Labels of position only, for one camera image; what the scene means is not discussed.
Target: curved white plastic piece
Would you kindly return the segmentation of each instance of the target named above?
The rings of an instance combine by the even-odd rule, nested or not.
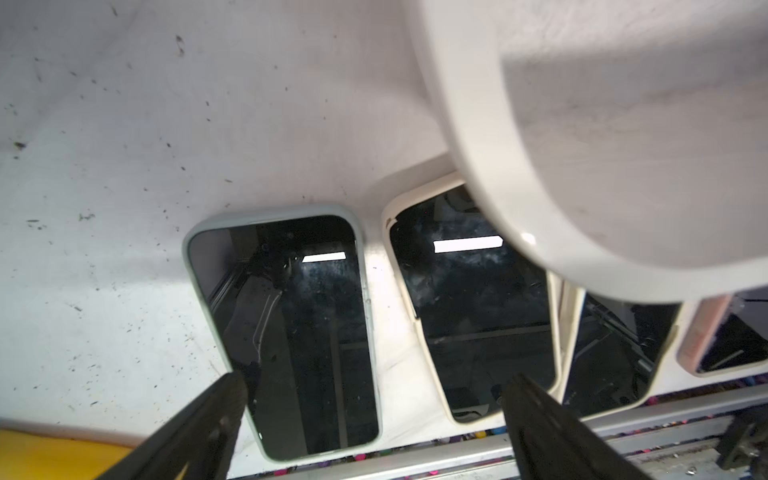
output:
[[[559,323],[561,325],[561,348],[562,348],[562,369],[563,378],[552,396],[559,402],[568,387],[568,380],[571,376],[571,367],[573,364],[574,345],[578,337],[578,329],[581,325],[581,310],[584,305],[584,295],[586,290],[569,283],[564,284],[563,300]],[[708,373],[691,372],[680,363],[681,347],[691,334],[691,327],[695,324],[696,314],[700,308],[700,303],[696,300],[681,303],[680,309],[675,316],[667,338],[664,340],[658,358],[656,369],[650,378],[650,383],[645,393],[635,402],[615,409],[604,410],[592,415],[585,416],[582,420],[595,419],[610,415],[611,413],[623,412],[643,405],[650,397],[663,395],[671,392],[681,392],[687,389],[693,389],[700,386],[713,383],[729,382],[731,380],[742,379],[748,376],[755,376],[765,373],[768,370],[768,360],[762,362],[753,362],[742,366],[734,366],[728,369],[715,370]]]
[[[499,410],[495,413],[492,413],[490,415],[487,415],[481,419],[477,419],[472,422],[457,422],[454,418],[451,407],[448,404],[448,400],[445,397],[445,391],[442,388],[442,383],[440,382],[440,378],[437,374],[437,368],[435,368],[435,363],[432,361],[432,355],[429,353],[429,347],[427,346],[426,338],[424,337],[424,329],[422,328],[422,324],[420,319],[416,317],[415,309],[413,307],[413,302],[411,300],[411,296],[408,292],[408,287],[406,286],[406,281],[402,277],[402,271],[400,270],[399,265],[397,264],[397,259],[395,257],[395,251],[392,248],[392,242],[389,239],[389,231],[392,229],[392,227],[397,222],[397,216],[403,212],[406,208],[412,207],[416,204],[420,204],[421,202],[428,200],[430,198],[436,197],[437,195],[443,194],[447,192],[448,190],[451,190],[456,187],[460,187],[463,185],[464,179],[459,175],[458,173],[446,175],[445,177],[439,178],[437,180],[434,180],[432,182],[429,182],[426,185],[422,185],[419,188],[416,188],[415,190],[411,190],[409,192],[406,192],[402,195],[399,195],[395,197],[385,208],[382,213],[382,231],[383,231],[383,243],[384,248],[387,252],[387,255],[389,256],[389,261],[392,263],[392,271],[395,275],[396,282],[398,284],[398,288],[400,290],[400,295],[402,297],[403,302],[406,304],[406,310],[408,311],[408,314],[410,316],[411,322],[413,324],[413,328],[416,331],[416,335],[419,337],[419,345],[421,346],[422,353],[424,357],[427,360],[427,363],[429,364],[429,368],[432,372],[432,380],[435,382],[435,387],[440,395],[440,400],[442,403],[442,407],[445,410],[446,417],[451,421],[451,423],[455,426],[462,427],[462,428],[475,428],[477,430],[483,430],[483,429],[489,429],[489,428],[495,428],[494,426],[490,425],[503,425],[504,424],[504,413]],[[564,372],[568,371],[568,368],[563,369],[563,358],[569,358],[569,355],[573,355],[573,345],[572,343],[575,343],[576,333],[578,328],[573,328],[572,323],[574,320],[572,319],[572,315],[569,315],[565,322],[568,323],[568,325],[563,325],[561,320],[561,294],[563,290],[563,281],[561,278],[559,278],[557,275],[555,275],[552,272],[547,271],[547,297],[549,300],[549,319],[550,323],[552,325],[552,354],[553,354],[553,360],[554,360],[554,379],[552,380],[552,385],[548,389],[548,393],[552,396],[554,396],[558,401],[562,400],[562,392],[564,392],[565,386],[564,386],[564,379],[567,378],[567,375],[564,375]],[[573,342],[570,342],[571,344],[571,350],[569,352],[564,352],[561,347],[561,333],[564,329],[567,329],[569,332],[569,335],[573,337]]]

